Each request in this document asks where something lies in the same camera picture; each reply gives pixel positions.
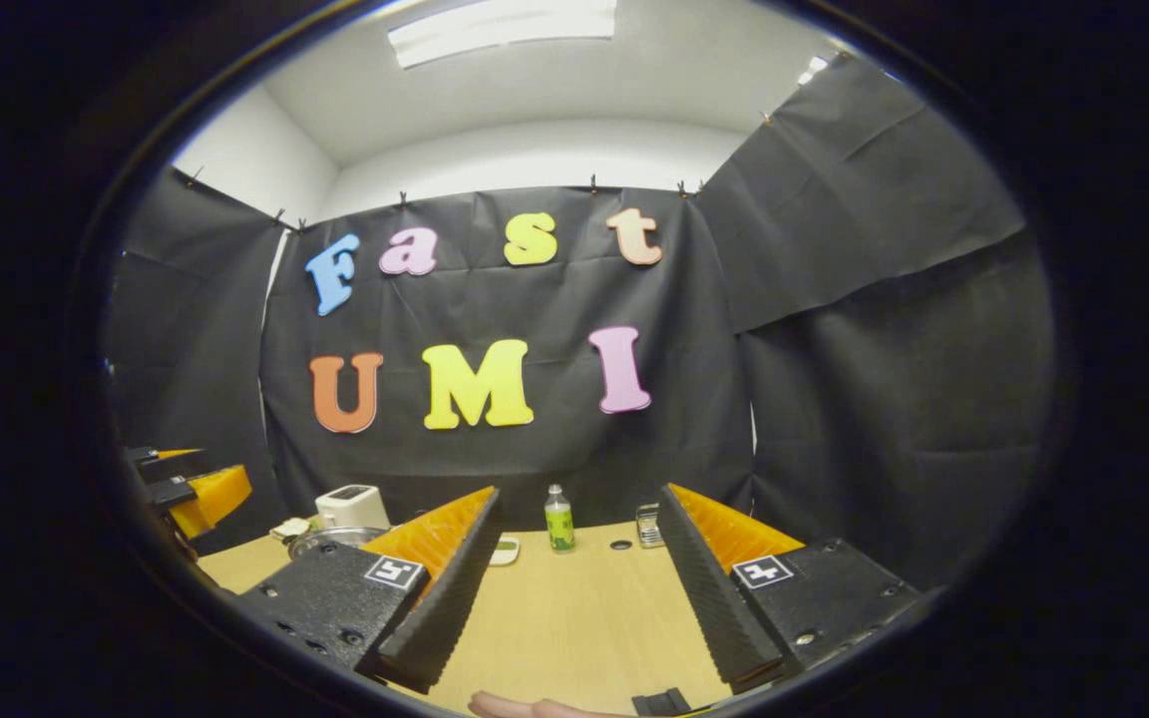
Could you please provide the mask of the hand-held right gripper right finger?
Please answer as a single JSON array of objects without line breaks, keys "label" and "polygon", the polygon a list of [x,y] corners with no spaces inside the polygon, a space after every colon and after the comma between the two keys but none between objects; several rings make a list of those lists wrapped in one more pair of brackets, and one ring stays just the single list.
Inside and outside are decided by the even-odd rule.
[{"label": "hand-held right gripper right finger", "polygon": [[679,485],[657,526],[722,682],[734,694],[822,667],[921,603],[840,538],[807,545]]}]

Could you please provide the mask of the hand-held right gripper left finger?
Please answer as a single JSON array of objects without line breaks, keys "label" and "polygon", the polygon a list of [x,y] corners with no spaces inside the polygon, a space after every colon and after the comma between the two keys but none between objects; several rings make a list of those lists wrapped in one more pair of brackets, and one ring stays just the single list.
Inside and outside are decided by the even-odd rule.
[{"label": "hand-held right gripper left finger", "polygon": [[310,657],[425,694],[441,681],[501,534],[498,488],[486,487],[362,546],[321,539],[240,603]]}]

